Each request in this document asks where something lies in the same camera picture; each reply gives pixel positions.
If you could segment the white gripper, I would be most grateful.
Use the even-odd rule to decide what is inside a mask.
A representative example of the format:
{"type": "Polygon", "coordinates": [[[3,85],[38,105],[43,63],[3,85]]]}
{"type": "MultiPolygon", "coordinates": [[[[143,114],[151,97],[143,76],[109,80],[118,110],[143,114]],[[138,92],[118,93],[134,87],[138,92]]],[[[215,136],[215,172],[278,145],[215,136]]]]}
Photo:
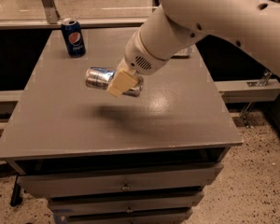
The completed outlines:
{"type": "Polygon", "coordinates": [[[157,58],[149,53],[139,31],[135,32],[128,41],[123,61],[123,67],[116,71],[106,90],[115,97],[136,86],[138,75],[153,75],[168,63],[168,60],[157,58]]]}

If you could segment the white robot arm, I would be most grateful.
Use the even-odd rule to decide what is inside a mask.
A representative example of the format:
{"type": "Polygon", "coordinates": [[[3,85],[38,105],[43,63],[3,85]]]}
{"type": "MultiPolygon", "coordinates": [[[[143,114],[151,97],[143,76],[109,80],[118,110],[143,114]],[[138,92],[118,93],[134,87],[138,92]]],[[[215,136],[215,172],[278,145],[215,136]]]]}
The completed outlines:
{"type": "Polygon", "coordinates": [[[270,0],[159,0],[126,45],[107,91],[121,96],[178,51],[207,35],[233,44],[280,77],[280,3],[270,0]]]}

